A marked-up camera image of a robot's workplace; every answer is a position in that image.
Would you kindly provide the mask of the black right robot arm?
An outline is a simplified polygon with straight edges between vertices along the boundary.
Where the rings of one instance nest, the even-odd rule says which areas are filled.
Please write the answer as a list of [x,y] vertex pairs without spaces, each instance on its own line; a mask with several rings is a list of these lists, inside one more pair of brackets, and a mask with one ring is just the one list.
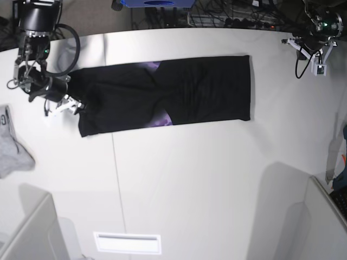
[[[81,50],[78,33],[69,25],[60,23],[62,1],[21,1],[18,27],[21,32],[18,55],[14,63],[12,82],[22,89],[32,102],[36,97],[55,102],[56,109],[45,108],[45,114],[54,115],[68,111],[73,115],[86,105],[68,92],[69,73],[76,66]],[[50,38],[57,29],[66,29],[74,37],[76,51],[71,65],[62,72],[49,72],[47,58]]]

